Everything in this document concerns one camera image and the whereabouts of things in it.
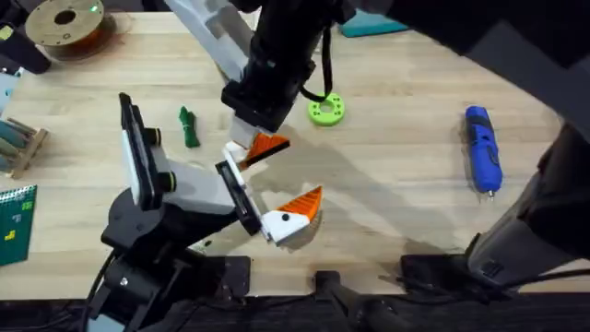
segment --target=green object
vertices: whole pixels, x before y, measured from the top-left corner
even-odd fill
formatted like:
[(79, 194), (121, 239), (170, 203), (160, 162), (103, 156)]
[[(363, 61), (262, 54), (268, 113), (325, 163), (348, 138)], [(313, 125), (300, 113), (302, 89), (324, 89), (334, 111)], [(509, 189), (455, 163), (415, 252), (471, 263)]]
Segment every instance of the green object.
[(307, 107), (310, 119), (316, 125), (330, 126), (339, 123), (344, 118), (344, 101), (337, 94), (330, 93), (328, 98), (320, 103), (312, 101)]
[(196, 137), (196, 116), (192, 112), (188, 112), (186, 107), (183, 106), (178, 118), (183, 123), (184, 145), (187, 148), (200, 147), (201, 142)]
[(37, 185), (0, 193), (0, 266), (29, 256)]
[(15, 148), (25, 148), (27, 146), (25, 137), (4, 121), (0, 121), (0, 137)]
[(407, 30), (407, 26), (379, 14), (357, 10), (357, 14), (344, 25), (339, 26), (346, 37), (360, 37), (374, 34)]

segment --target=wooden stand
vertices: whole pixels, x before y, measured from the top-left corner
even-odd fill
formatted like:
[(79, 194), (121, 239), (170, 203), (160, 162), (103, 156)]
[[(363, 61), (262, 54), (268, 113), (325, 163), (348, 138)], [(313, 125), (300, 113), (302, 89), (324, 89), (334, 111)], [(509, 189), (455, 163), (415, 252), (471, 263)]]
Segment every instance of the wooden stand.
[(35, 130), (12, 118), (8, 118), (6, 123), (27, 136), (26, 147), (18, 150), (18, 157), (13, 161), (12, 170), (6, 173), (8, 177), (19, 179), (22, 177), (23, 172), (29, 168), (30, 161), (41, 148), (43, 140), (49, 135), (49, 132), (45, 129)]

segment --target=blue tool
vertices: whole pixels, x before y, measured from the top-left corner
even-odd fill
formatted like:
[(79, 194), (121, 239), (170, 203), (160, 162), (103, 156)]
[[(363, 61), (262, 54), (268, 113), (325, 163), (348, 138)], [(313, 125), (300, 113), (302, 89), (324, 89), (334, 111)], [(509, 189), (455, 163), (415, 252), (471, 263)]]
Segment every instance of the blue tool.
[(465, 117), (473, 181), (480, 193), (488, 193), (493, 199), (502, 186), (502, 168), (494, 128), (483, 107), (470, 106)]

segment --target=teal object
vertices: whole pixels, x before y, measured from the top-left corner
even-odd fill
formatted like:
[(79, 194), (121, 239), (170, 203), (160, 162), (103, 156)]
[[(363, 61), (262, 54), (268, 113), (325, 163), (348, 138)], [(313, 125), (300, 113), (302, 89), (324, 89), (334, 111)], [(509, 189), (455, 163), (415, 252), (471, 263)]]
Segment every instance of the teal object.
[(0, 266), (29, 257), (37, 185), (0, 193)]
[(25, 148), (27, 146), (25, 137), (4, 121), (0, 121), (0, 137), (15, 148)]
[(357, 15), (339, 26), (346, 37), (369, 36), (408, 30), (408, 27), (379, 14), (369, 14), (357, 9)]

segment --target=black base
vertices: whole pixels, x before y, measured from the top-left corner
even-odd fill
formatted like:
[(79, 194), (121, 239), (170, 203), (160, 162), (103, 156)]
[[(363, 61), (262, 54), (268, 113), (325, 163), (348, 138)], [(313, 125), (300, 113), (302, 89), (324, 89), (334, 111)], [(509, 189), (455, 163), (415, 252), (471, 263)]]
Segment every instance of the black base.
[(221, 276), (216, 298), (231, 300), (244, 297), (250, 291), (250, 265), (248, 256), (206, 257), (199, 276)]
[(490, 295), (493, 288), (469, 273), (465, 255), (403, 255), (400, 265), (408, 294), (451, 294), (480, 302), (510, 299), (503, 293)]

